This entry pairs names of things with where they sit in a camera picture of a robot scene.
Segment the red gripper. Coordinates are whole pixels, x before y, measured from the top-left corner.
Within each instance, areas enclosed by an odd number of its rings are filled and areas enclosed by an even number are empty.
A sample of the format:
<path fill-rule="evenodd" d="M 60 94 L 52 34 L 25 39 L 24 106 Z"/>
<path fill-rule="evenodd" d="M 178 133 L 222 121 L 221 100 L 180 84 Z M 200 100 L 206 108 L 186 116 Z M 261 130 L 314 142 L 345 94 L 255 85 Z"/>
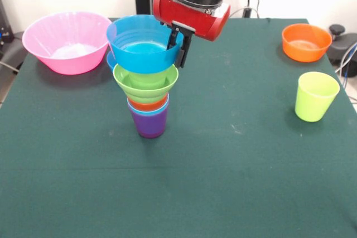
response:
<path fill-rule="evenodd" d="M 207 9 L 191 7 L 179 0 L 153 0 L 153 15 L 160 22 L 172 26 L 166 48 L 169 50 L 176 46 L 180 31 L 174 24 L 194 31 L 197 37 L 215 41 L 229 18 L 230 5 L 223 2 L 208 12 Z M 183 68 L 185 65 L 192 34 L 184 33 L 183 43 L 175 61 L 177 68 Z"/>

